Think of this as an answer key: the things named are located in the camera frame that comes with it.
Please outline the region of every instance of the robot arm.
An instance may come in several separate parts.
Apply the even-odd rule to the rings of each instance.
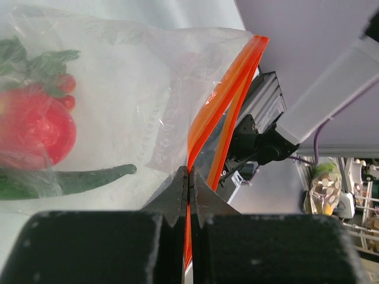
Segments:
[[[364,35],[333,62],[306,93],[262,134],[254,160],[284,160],[306,138],[379,80],[379,11]]]

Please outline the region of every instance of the green pepper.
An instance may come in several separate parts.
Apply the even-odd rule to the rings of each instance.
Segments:
[[[58,185],[63,195],[81,193],[91,189],[107,185],[125,176],[132,175],[137,171],[133,164],[112,167],[110,169],[89,170],[83,172],[54,172]],[[40,170],[0,170],[0,200],[19,200],[38,198],[35,185],[22,182],[24,175],[33,179],[46,176],[45,171]]]

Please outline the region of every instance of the red tomato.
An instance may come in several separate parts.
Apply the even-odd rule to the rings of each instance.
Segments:
[[[0,106],[0,166],[45,169],[72,150],[76,125],[66,108],[44,92],[5,92]]]
[[[76,105],[75,97],[72,95],[66,95],[64,98],[56,98],[55,100],[64,105],[69,112],[71,112]]]
[[[65,93],[72,93],[76,88],[76,80],[70,74],[59,75],[58,88]]]

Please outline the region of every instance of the wall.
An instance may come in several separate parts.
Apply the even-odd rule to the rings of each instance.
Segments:
[[[236,0],[246,29],[271,38],[263,72],[275,70],[287,107],[295,103],[364,29],[377,0]],[[324,128],[320,145],[366,144],[379,149],[379,86]],[[310,145],[308,139],[304,145]]]

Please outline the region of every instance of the clear plastic bag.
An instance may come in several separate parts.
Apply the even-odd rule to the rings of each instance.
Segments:
[[[2,7],[0,24],[0,211],[24,214],[143,206],[252,38],[28,5]]]
[[[341,195],[341,173],[334,163],[319,164],[308,192],[306,212],[311,214],[331,215],[338,206]]]
[[[367,197],[367,191],[365,190],[363,184],[361,183],[354,183],[353,186],[353,192],[355,197],[355,204],[358,206],[364,206],[364,199],[359,197]]]

